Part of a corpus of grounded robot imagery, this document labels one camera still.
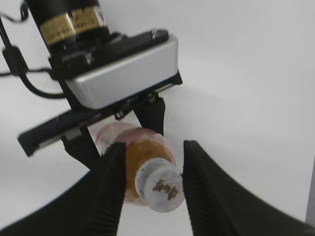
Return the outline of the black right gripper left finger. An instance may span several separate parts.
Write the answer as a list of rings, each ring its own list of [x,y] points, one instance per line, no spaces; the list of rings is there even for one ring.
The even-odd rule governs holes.
[[[114,143],[70,189],[2,236],[115,236],[126,190],[126,145]]]

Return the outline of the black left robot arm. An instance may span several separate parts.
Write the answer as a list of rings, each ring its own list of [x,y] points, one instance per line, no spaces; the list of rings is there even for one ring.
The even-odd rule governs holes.
[[[135,112],[142,127],[164,132],[159,92],[182,83],[178,40],[165,29],[111,32],[96,0],[29,0],[50,53],[52,76],[71,109],[18,137],[27,156],[58,140],[91,168],[99,159],[88,127]]]

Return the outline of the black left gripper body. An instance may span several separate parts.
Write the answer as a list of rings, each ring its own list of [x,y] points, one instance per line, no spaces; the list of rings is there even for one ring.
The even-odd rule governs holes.
[[[103,109],[92,110],[83,107],[78,102],[66,85],[66,81],[158,46],[166,42],[170,35],[165,29],[152,29],[130,37],[120,35],[112,42],[93,51],[81,53],[67,59],[51,58],[50,64],[54,76],[63,85],[63,91],[71,104],[71,109],[20,134],[18,141],[25,154],[32,156],[39,149],[60,140],[75,129],[91,126],[110,116],[123,119],[130,112],[134,112],[134,109],[138,106],[155,101],[161,91],[142,92]],[[179,70],[174,80],[176,84],[173,86],[182,84]]]

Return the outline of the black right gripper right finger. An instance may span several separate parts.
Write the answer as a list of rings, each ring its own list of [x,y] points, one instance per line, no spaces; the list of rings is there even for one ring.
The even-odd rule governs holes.
[[[197,141],[184,141],[183,188],[195,236],[313,236],[315,228],[264,202]]]

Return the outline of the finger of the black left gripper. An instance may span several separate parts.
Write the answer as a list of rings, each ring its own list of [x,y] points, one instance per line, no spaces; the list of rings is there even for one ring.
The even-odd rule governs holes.
[[[65,151],[74,159],[91,169],[100,155],[87,127],[75,129],[62,137]]]
[[[153,102],[145,103],[134,109],[142,128],[164,135],[165,101],[158,97]]]

